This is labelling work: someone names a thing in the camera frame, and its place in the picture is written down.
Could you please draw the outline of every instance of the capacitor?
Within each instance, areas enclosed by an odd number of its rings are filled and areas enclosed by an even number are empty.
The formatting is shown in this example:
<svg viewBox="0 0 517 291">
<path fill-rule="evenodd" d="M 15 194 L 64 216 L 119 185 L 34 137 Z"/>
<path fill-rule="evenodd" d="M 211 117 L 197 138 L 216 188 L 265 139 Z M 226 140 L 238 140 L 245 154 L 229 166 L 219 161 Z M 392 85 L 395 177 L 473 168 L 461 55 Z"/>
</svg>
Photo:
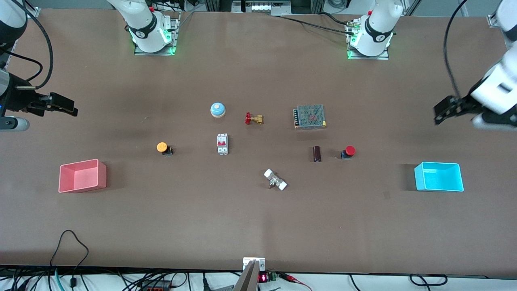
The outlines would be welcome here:
<svg viewBox="0 0 517 291">
<path fill-rule="evenodd" d="M 172 148 L 169 147 L 165 142 L 161 142 L 156 146 L 156 149 L 164 156 L 172 156 Z"/>
<path fill-rule="evenodd" d="M 312 147 L 312 156 L 314 157 L 314 162 L 322 161 L 322 154 L 319 146 Z"/>
<path fill-rule="evenodd" d="M 341 152 L 341 159 L 351 159 L 355 155 L 355 147 L 349 145 Z"/>
</svg>

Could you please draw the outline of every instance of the blue bin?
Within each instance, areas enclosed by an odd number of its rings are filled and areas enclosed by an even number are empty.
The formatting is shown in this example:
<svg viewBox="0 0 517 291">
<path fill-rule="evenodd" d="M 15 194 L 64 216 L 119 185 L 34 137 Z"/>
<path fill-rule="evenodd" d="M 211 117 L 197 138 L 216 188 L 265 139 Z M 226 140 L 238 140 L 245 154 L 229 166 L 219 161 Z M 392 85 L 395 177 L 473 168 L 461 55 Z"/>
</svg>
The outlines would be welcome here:
<svg viewBox="0 0 517 291">
<path fill-rule="evenodd" d="M 460 165 L 422 162 L 415 168 L 418 191 L 463 192 Z"/>
</svg>

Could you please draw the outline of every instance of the pink bin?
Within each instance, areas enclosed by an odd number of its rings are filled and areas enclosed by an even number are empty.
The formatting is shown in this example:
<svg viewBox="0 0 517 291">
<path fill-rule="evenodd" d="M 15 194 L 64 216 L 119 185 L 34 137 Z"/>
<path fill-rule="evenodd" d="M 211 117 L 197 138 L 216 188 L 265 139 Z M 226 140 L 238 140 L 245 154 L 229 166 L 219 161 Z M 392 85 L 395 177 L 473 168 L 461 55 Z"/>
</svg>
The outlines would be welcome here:
<svg viewBox="0 0 517 291">
<path fill-rule="evenodd" d="M 106 188 L 106 165 L 98 159 L 61 165 L 59 192 L 81 193 Z"/>
</svg>

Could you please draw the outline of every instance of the brown capacitor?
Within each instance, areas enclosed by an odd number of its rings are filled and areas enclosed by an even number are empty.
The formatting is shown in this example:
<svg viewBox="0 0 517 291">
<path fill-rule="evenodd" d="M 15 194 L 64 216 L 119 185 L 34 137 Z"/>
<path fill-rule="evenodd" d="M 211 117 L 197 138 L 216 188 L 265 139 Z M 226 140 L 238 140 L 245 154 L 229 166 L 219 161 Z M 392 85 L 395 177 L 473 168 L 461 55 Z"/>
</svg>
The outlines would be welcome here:
<svg viewBox="0 0 517 291">
<path fill-rule="evenodd" d="M 312 156 L 314 157 L 315 163 L 322 161 L 322 154 L 319 146 L 312 147 Z"/>
</svg>

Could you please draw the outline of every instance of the plastic container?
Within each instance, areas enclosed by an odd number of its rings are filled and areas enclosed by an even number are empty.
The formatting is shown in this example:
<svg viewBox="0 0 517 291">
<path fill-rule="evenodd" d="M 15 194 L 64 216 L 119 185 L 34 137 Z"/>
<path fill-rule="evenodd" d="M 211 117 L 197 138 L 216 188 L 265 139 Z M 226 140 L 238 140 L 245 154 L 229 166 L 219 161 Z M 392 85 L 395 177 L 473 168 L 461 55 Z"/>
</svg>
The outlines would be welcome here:
<svg viewBox="0 0 517 291">
<path fill-rule="evenodd" d="M 415 168 L 418 191 L 463 192 L 460 165 L 422 162 Z"/>
<path fill-rule="evenodd" d="M 98 159 L 59 168 L 59 193 L 82 193 L 106 188 L 106 185 L 106 165 Z"/>
</svg>

